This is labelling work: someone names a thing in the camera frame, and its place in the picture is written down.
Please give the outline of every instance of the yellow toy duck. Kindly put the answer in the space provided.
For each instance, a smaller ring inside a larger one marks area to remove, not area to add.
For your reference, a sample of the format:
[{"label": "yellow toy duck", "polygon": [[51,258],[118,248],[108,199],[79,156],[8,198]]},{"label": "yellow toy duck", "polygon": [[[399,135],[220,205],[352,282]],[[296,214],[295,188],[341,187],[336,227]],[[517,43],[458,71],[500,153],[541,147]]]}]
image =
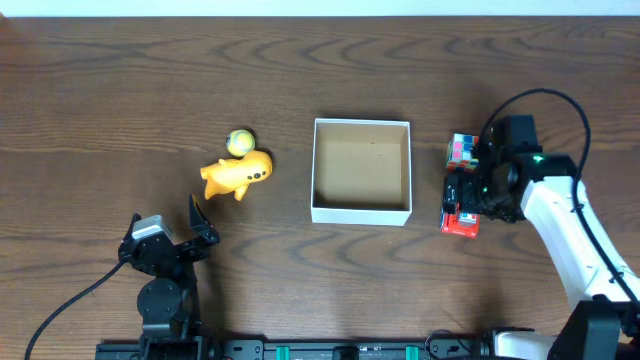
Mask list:
[{"label": "yellow toy duck", "polygon": [[271,175],[273,164],[267,153],[251,150],[241,160],[220,159],[217,164],[200,169],[200,176],[207,180],[204,198],[235,191],[236,200],[242,200],[249,184],[262,181]]}]

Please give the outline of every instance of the open cardboard box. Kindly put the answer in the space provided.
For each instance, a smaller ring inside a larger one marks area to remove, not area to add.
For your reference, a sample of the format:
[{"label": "open cardboard box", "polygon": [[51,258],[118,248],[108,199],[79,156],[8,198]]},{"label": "open cardboard box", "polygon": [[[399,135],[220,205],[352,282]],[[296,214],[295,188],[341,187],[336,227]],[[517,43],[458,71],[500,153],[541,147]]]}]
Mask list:
[{"label": "open cardboard box", "polygon": [[402,226],[410,215],[409,123],[316,119],[312,221]]}]

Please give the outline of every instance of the green connector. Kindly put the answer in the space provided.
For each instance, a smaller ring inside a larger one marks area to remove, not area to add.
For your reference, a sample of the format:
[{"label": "green connector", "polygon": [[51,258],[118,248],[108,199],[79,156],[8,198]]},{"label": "green connector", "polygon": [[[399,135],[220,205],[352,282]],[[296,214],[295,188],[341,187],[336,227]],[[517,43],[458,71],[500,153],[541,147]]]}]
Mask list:
[{"label": "green connector", "polygon": [[417,346],[406,347],[406,360],[420,360],[420,349]]},{"label": "green connector", "polygon": [[288,346],[278,346],[276,348],[276,360],[289,360],[289,347]]}]

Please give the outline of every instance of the red toy block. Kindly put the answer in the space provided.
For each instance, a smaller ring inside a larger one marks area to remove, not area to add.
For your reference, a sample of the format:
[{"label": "red toy block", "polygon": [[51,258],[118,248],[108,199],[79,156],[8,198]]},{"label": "red toy block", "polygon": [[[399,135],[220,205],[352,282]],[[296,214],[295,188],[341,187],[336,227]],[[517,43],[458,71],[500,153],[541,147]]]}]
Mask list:
[{"label": "red toy block", "polygon": [[475,220],[476,220],[475,223],[458,221],[460,212],[456,212],[455,215],[451,215],[442,211],[441,216],[442,216],[442,223],[440,224],[440,230],[443,233],[462,235],[472,239],[475,239],[478,236],[478,228],[480,227],[480,221],[478,219],[478,215],[475,215],[475,214],[471,215],[475,217]]}]

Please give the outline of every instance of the white wall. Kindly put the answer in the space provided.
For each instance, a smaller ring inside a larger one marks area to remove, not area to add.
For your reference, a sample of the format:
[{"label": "white wall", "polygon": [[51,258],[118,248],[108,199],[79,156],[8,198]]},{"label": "white wall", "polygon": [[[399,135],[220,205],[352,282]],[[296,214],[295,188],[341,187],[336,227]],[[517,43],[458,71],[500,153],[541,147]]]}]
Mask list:
[{"label": "white wall", "polygon": [[640,15],[640,0],[0,0],[12,16]]}]

